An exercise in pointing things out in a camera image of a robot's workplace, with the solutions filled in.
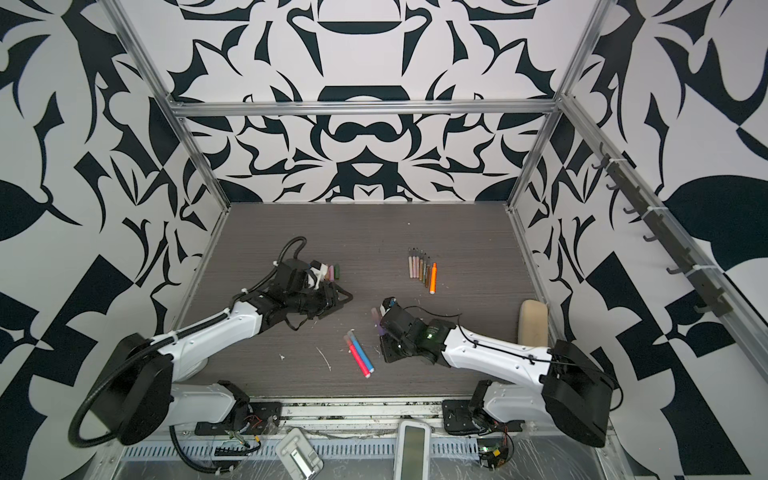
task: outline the black and white patterned wall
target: black and white patterned wall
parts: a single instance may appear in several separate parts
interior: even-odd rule
[[[232,201],[506,200],[542,114],[190,119]]]
[[[220,208],[94,0],[2,3],[0,118],[0,476],[81,475],[72,414],[179,313]]]
[[[178,101],[552,98],[595,0],[130,0]],[[506,200],[539,114],[196,118],[232,201]]]
[[[595,0],[123,0],[185,101],[551,98]]]
[[[619,0],[577,100],[765,316],[763,2]],[[555,318],[624,389],[638,478],[763,478],[768,385],[563,120],[518,212]],[[614,404],[620,394],[614,394]]]

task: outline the blue marker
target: blue marker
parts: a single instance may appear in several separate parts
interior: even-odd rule
[[[349,339],[350,339],[350,340],[352,340],[352,344],[353,344],[353,345],[355,346],[355,348],[357,349],[357,353],[359,353],[359,354],[360,354],[360,358],[362,359],[362,362],[366,364],[366,368],[368,369],[368,371],[369,371],[369,372],[373,372],[373,365],[371,365],[371,361],[370,361],[370,360],[368,360],[368,357],[367,357],[367,356],[366,356],[366,354],[363,352],[363,350],[362,350],[362,347],[361,347],[361,346],[360,346],[360,344],[357,342],[357,339],[355,338],[355,333],[354,333],[352,330],[350,330],[350,331],[349,331],[349,332],[347,332],[346,334],[347,334],[347,335],[349,335]]]

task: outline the beige sponge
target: beige sponge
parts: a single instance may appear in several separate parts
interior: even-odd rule
[[[520,305],[518,343],[526,346],[548,346],[547,306],[537,300],[526,300]]]

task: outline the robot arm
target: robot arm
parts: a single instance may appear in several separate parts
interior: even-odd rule
[[[386,362],[421,356],[514,383],[479,383],[468,406],[479,429],[512,420],[546,420],[585,445],[604,446],[615,380],[572,343],[530,347],[478,335],[446,319],[426,324],[394,298],[384,300],[382,313]]]
[[[298,242],[301,245],[293,258],[283,261],[288,249]],[[173,382],[191,377],[205,366],[209,356],[233,343],[282,322],[297,330],[308,319],[323,318],[352,300],[349,292],[324,280],[327,265],[316,261],[307,264],[297,258],[304,245],[304,237],[292,239],[280,252],[272,271],[233,297],[221,312],[150,339],[136,333],[122,339],[74,414],[68,431],[70,443],[90,447],[117,438],[131,445],[162,425],[176,425],[187,419],[219,422],[229,415],[236,397],[244,396],[237,387],[228,382],[208,387],[177,386]],[[346,298],[340,300],[339,294]],[[303,314],[306,319],[293,326],[288,313]],[[88,410],[107,426],[107,435],[80,437]]]

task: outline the metal rail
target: metal rail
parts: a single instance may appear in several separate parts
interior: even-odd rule
[[[554,100],[411,100],[411,101],[285,101],[285,102],[171,102],[178,117],[244,115],[361,115],[361,114],[486,114],[548,113]]]

